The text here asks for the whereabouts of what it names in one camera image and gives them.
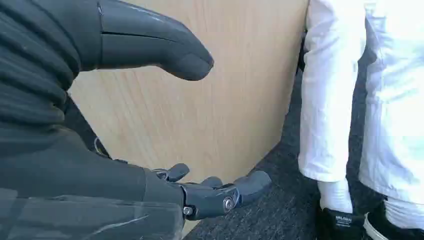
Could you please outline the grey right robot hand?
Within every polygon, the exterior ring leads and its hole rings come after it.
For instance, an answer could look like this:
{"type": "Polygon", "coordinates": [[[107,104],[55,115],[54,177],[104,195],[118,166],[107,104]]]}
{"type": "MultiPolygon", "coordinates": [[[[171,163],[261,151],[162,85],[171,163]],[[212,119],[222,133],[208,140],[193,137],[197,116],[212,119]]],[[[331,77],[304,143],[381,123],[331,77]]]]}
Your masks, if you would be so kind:
{"type": "Polygon", "coordinates": [[[1,1],[1,239],[178,240],[187,220],[264,194],[264,171],[182,183],[183,163],[151,170],[104,157],[65,126],[81,72],[145,66],[199,81],[214,59],[183,23],[120,0],[1,1]]]}

